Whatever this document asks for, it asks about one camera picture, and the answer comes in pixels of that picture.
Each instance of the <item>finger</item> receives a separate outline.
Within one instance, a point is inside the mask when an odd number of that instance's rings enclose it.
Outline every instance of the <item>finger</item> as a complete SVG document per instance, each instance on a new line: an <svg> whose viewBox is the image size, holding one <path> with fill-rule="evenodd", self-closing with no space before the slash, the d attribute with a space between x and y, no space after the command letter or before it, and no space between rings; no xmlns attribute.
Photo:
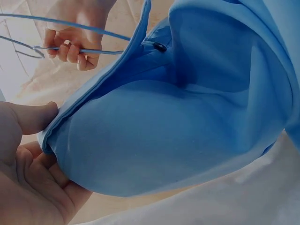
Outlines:
<svg viewBox="0 0 300 225"><path fill-rule="evenodd" d="M62 44L60 45L60 49L58 50L58 58L63 61L63 62L67 62L67 54L69 52L70 49L70 45L67 44Z"/></svg>
<svg viewBox="0 0 300 225"><path fill-rule="evenodd" d="M71 45L69 52L67 53L67 60L71 63L77 63L77 56L79 54L79 47Z"/></svg>
<svg viewBox="0 0 300 225"><path fill-rule="evenodd" d="M49 170L54 164L56 164L57 159L54 154L40 154L36 159L43 167Z"/></svg>
<svg viewBox="0 0 300 225"><path fill-rule="evenodd" d="M60 167L57 163L55 163L51 168L49 169L50 174L53 176L55 182L64 189L66 185L69 183L68 177L65 176L65 174L61 171Z"/></svg>
<svg viewBox="0 0 300 225"><path fill-rule="evenodd" d="M83 57L80 56L78 58L78 69L81 71L88 71L95 69L98 65L99 61L99 55L98 56L88 56L87 59L83 59Z"/></svg>
<svg viewBox="0 0 300 225"><path fill-rule="evenodd" d="M38 142L30 142L20 146L21 148L26 148L31 152L33 158L37 158L42 154L41 147Z"/></svg>
<svg viewBox="0 0 300 225"><path fill-rule="evenodd" d="M55 118L58 113L56 103L50 102L44 106L26 106L8 103L14 112L17 122L24 135L36 134Z"/></svg>
<svg viewBox="0 0 300 225"><path fill-rule="evenodd" d="M85 56L83 54L79 54L77 56L77 69L80 71L84 71L85 68L86 68Z"/></svg>
<svg viewBox="0 0 300 225"><path fill-rule="evenodd" d="M57 115L55 103L44 106L0 104L0 160L11 164L20 145L22 134L31 135L43 130Z"/></svg>
<svg viewBox="0 0 300 225"><path fill-rule="evenodd" d="M68 183L68 185L64 188L64 191L73 202L75 213L82 208L92 194L91 191L88 191L72 181Z"/></svg>
<svg viewBox="0 0 300 225"><path fill-rule="evenodd" d="M54 44L54 39L56 36L55 30L45 29L45 37L44 37L44 43L43 47L48 48ZM50 58L55 58L57 51L54 49L47 50L47 53L49 54Z"/></svg>

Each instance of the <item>fingernail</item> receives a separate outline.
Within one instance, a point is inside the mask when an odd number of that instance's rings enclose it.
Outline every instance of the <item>fingernail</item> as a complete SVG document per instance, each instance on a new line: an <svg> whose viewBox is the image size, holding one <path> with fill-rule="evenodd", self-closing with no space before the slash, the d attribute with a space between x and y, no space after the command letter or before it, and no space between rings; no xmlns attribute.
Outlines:
<svg viewBox="0 0 300 225"><path fill-rule="evenodd" d="M79 56L77 57L77 69L80 70L80 60L79 60Z"/></svg>

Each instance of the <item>bed sheet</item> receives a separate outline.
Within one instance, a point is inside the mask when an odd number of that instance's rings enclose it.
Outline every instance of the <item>bed sheet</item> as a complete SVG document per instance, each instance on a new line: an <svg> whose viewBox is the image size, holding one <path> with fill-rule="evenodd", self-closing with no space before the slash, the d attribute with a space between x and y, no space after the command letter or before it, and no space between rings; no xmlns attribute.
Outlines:
<svg viewBox="0 0 300 225"><path fill-rule="evenodd" d="M0 0L2 13L46 16L56 0ZM167 17L173 0L152 0L149 28ZM140 18L143 0L117 0L110 11L106 30L131 37ZM45 23L19 18L0 17L0 35L22 41L31 46L41 45ZM103 49L116 51L125 49L127 41L104 36ZM88 72L77 70L77 66L58 59L37 60L15 53L19 50L33 54L22 46L0 39L0 90L9 102L22 105L42 105L54 101L58 106L101 68L117 56L101 55L96 69ZM35 135L24 136L22 143L36 140ZM181 190L158 195L123 199L93 194L87 204L76 215L71 224L91 221L111 213L136 208L172 196Z"/></svg>

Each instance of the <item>drawstring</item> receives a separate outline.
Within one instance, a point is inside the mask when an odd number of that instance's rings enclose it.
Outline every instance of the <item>drawstring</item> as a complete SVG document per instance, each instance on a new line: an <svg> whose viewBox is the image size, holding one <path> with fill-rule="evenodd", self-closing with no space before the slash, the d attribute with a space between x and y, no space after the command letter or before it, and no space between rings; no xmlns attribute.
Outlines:
<svg viewBox="0 0 300 225"><path fill-rule="evenodd" d="M120 34L116 34L116 33L113 33L113 32L109 32L109 31L106 31L106 30L103 30L103 29L100 29L100 28L89 27L89 26L77 24L77 23L74 23L74 22L67 22L67 21L63 21L63 20L55 20L55 19L50 19L50 18L46 18L46 17L31 16L31 15L0 14L0 16L17 17L17 18L23 18L23 19L40 20L40 21L51 22L51 23L59 23L59 24L66 25L66 26L69 26L69 27L81 28L81 29L84 29L84 30L91 30L91 31L93 31L95 33L98 33L98 34L105 34L105 35L109 35L109 36L119 38L119 39L122 39L122 40L130 41L129 37L126 37L126 36L123 36L123 35L120 35ZM44 54L39 49L46 49L46 50L47 49L54 49L54 50L59 49L58 47L47 47L47 48L43 48L43 47L40 47L40 46L33 46L32 47L32 46L27 45L23 42L13 40L13 39L8 38L8 37L0 36L0 38L4 39L4 40L7 40L7 41L11 41L11 42L16 43L18 45L22 45L22 46L27 47L31 50L34 50L40 56L29 55L29 54L26 54L26 53L23 53L23 52L20 52L20 51L17 51L17 50L15 52L26 55L26 56L29 56L29 57L32 57L32 58L36 58L36 59L44 59L45 58ZM80 52L81 53L99 53L99 54L108 54L108 55L118 55L118 54L123 53L123 51L103 51L103 50L83 49L83 48L80 49Z"/></svg>

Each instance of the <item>white fabric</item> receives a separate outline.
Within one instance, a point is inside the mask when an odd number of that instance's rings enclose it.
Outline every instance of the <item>white fabric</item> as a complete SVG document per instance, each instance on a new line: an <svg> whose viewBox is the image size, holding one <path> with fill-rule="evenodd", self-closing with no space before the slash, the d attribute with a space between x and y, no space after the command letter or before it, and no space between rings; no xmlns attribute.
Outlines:
<svg viewBox="0 0 300 225"><path fill-rule="evenodd" d="M82 225L298 225L300 155L283 133L243 169L157 203Z"/></svg>

